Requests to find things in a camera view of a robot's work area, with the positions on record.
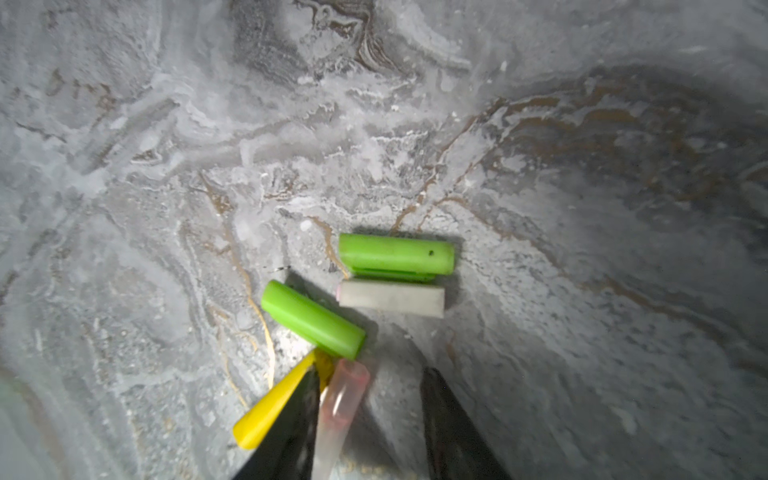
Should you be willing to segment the pink translucent pen cap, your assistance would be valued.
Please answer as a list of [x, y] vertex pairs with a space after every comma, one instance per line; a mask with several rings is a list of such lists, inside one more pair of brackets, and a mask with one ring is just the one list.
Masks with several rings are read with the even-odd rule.
[[362, 363], [341, 359], [336, 364], [320, 405], [312, 480], [330, 477], [369, 382]]

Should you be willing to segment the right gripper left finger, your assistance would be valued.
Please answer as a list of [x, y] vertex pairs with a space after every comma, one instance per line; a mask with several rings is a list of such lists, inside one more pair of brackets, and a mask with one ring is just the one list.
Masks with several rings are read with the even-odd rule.
[[234, 479], [301, 479], [312, 476], [320, 376], [314, 366], [306, 371], [261, 445]]

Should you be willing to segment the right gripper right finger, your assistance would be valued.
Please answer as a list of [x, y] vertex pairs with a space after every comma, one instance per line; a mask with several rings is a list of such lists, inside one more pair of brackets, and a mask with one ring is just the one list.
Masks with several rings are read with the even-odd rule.
[[512, 479], [437, 369], [423, 369], [420, 396], [431, 479]]

